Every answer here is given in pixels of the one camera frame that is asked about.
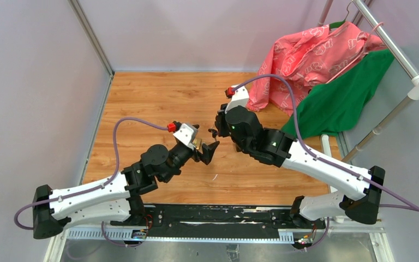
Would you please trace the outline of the black-headed key bunch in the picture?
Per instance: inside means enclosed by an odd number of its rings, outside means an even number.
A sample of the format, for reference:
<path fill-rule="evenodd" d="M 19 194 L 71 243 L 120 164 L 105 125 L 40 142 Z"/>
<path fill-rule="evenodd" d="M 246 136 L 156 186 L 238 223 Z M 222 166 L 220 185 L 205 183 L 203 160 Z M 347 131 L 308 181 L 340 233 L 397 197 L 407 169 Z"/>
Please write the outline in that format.
<path fill-rule="evenodd" d="M 215 141 L 218 141 L 218 139 L 217 139 L 217 137 L 218 137 L 218 131 L 217 131 L 216 129 L 214 129 L 214 128 L 210 128 L 210 129 L 208 129 L 208 132 L 210 132 L 210 134 L 211 134 L 212 138 L 213 138 Z"/>

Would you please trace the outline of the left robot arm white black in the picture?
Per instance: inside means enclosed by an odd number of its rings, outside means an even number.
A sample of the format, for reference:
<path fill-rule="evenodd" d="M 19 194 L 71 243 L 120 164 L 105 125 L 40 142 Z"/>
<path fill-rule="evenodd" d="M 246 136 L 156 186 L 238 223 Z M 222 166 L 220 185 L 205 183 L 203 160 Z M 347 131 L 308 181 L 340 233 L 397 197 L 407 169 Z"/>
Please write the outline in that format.
<path fill-rule="evenodd" d="M 173 148 L 152 145 L 139 161 L 102 180 L 64 189 L 39 186 L 33 198 L 33 238 L 48 239 L 87 223 L 140 225 L 147 216 L 142 195 L 156 190 L 159 182 L 168 183 L 180 175 L 189 160 L 211 162 L 220 142 L 208 145 L 196 138 L 197 133 L 196 126 L 182 124 L 173 133 Z"/>

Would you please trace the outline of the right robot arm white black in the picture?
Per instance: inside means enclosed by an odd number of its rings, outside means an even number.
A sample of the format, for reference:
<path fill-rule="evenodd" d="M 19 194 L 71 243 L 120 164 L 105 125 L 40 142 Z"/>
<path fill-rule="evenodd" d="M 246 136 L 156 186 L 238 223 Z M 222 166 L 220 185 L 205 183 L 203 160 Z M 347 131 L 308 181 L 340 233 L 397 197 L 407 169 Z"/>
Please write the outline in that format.
<path fill-rule="evenodd" d="M 243 106 L 222 104 L 216 115 L 217 135 L 230 137 L 237 150 L 262 164 L 299 171 L 336 189 L 321 196 L 298 196 L 290 210 L 290 222 L 297 228 L 325 217 L 346 216 L 372 225 L 378 217 L 385 170 L 344 163 L 279 129 L 264 128 L 254 112 Z"/>

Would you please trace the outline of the brass padlock steel shackle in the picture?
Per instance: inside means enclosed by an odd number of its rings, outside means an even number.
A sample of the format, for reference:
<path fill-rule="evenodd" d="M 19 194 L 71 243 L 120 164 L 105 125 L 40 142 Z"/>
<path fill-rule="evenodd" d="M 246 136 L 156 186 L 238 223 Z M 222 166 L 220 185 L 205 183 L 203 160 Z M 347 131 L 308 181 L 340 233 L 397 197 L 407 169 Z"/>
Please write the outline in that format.
<path fill-rule="evenodd" d="M 192 142 L 192 144 L 194 145 L 195 149 L 198 151 L 201 148 L 202 145 L 202 139 L 200 138 L 195 138 Z"/>

